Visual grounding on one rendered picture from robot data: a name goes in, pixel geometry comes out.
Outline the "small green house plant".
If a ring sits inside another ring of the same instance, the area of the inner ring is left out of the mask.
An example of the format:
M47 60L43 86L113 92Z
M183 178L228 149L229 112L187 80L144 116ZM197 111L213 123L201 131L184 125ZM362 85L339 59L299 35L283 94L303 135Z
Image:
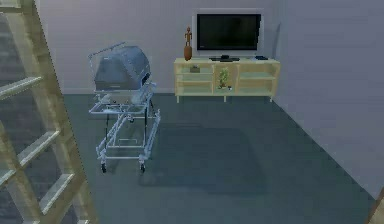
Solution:
M231 90L231 84L230 84L230 71L227 67L222 68L219 72L219 88L224 89L227 88L228 90Z

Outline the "brown wooden figure statue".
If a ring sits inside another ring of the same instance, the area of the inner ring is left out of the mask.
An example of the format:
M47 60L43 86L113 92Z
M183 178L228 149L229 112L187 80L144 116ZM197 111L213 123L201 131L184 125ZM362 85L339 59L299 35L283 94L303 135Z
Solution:
M192 58L192 47L191 47L192 33L189 26L186 29L184 38L185 38L184 58L186 61L189 61Z

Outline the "pale wooden television shelf unit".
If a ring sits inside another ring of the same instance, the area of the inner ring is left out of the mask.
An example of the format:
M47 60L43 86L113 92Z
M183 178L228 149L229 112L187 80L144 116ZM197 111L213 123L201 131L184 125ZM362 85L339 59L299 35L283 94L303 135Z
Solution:
M199 73L191 73L190 67L199 66ZM219 72L227 67L230 71L232 89L219 88ZM239 58L238 60L211 60L193 58L174 61L174 94L177 101L185 96L220 96L224 100L234 96L269 97L276 95L281 65L274 59L257 60Z

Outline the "grey hooded white wheeled cart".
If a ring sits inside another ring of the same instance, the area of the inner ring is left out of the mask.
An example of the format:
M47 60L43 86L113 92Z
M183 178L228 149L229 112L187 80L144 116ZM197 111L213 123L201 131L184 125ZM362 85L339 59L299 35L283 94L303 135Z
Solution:
M99 56L100 61L90 66L94 73L95 104L89 113L116 119L113 124L105 125L104 138L96 146L101 170L106 171L107 162L112 159L109 150L139 149L141 153L134 159L144 172L161 121L161 111L152 102L156 84L151 80L149 59L140 47L124 42L89 55L95 56ZM119 136L126 123L139 119L144 121L141 140Z

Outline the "black flat television set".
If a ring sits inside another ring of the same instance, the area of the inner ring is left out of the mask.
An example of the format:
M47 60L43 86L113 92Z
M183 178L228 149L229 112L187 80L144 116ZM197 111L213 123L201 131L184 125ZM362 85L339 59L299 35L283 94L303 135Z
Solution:
M264 51L264 10L198 8L192 15L192 33L197 57L254 57Z

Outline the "pale wooden ladder shelf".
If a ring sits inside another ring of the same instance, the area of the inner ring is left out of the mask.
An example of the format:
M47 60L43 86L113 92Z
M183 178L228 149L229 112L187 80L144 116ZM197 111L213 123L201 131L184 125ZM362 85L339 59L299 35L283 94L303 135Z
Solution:
M22 224L60 224L74 208L76 224L99 224L75 135L44 35L36 0L0 0L0 14L8 21L26 77L0 87L0 100L27 89L33 93L47 132L21 153L14 151L0 122L0 189L5 187L19 210ZM42 199L32 189L25 170L51 147L61 175Z

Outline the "light wooden furniture corner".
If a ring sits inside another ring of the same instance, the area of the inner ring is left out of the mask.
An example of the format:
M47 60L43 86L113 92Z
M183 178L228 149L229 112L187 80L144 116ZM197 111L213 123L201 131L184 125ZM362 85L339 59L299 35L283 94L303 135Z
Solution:
M364 224L384 224L384 187Z

